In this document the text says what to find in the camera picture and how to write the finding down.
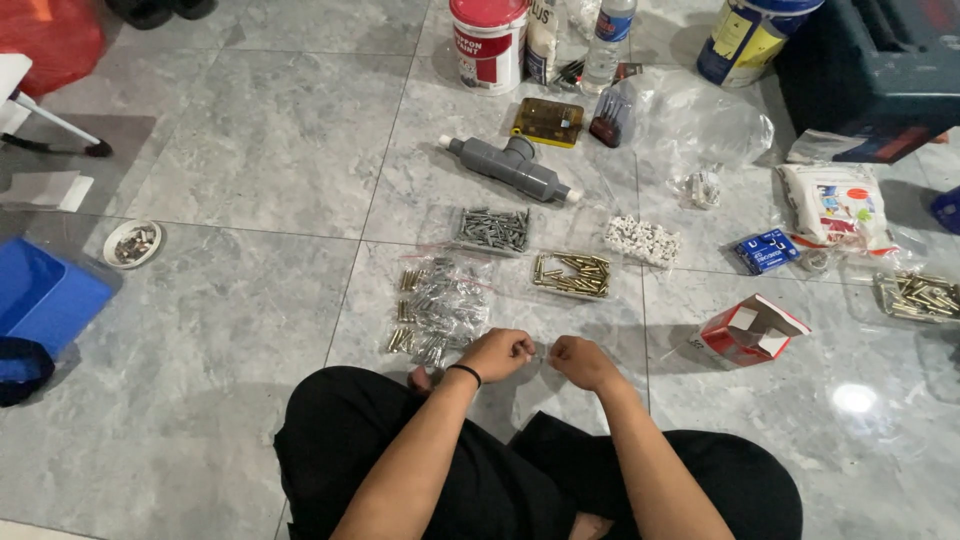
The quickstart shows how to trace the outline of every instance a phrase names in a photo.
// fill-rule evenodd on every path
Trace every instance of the red cardboard box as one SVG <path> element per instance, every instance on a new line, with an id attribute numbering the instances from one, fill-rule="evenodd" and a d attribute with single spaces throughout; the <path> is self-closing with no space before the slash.
<path id="1" fill-rule="evenodd" d="M 755 294 L 707 321 L 689 341 L 717 361 L 747 367 L 776 358 L 791 338 L 810 332 L 796 317 Z"/>

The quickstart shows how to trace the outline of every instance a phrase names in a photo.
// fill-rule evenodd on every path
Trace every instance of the person's hand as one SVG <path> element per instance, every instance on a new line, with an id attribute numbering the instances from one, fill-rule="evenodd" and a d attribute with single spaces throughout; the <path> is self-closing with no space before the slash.
<path id="1" fill-rule="evenodd" d="M 457 363 L 477 372 L 483 382 L 498 382 L 529 362 L 536 352 L 529 333 L 495 328 L 471 343 Z"/>
<path id="2" fill-rule="evenodd" d="M 590 392 L 608 382 L 625 380 L 600 347 L 583 337 L 560 336 L 550 349 L 549 362 L 570 382 Z"/>

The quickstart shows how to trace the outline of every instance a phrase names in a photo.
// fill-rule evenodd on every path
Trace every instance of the black bag strap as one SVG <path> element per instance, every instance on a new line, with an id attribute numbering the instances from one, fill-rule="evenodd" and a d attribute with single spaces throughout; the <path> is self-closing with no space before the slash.
<path id="1" fill-rule="evenodd" d="M 20 337 L 0 336 L 0 361 L 28 360 L 36 363 L 40 376 L 24 382 L 0 382 L 0 407 L 22 403 L 54 374 L 54 360 L 42 345 Z"/>

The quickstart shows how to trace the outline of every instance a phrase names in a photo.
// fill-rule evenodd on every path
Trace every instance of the plastic water bottle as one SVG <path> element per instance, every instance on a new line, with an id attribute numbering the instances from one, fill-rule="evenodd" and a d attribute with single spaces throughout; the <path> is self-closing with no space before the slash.
<path id="1" fill-rule="evenodd" d="M 634 20 L 636 0 L 604 0 L 593 31 L 584 76 L 580 90 L 588 96 L 598 96 L 613 81 L 620 64 L 620 46 L 630 33 Z"/>

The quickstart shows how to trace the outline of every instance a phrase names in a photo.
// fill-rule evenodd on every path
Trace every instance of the small round dish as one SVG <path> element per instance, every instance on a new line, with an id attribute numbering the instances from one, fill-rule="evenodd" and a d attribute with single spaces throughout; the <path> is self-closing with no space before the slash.
<path id="1" fill-rule="evenodd" d="M 114 268 L 135 268 L 154 256 L 162 239 L 163 229 L 157 223 L 132 219 L 107 237 L 104 260 Z"/>

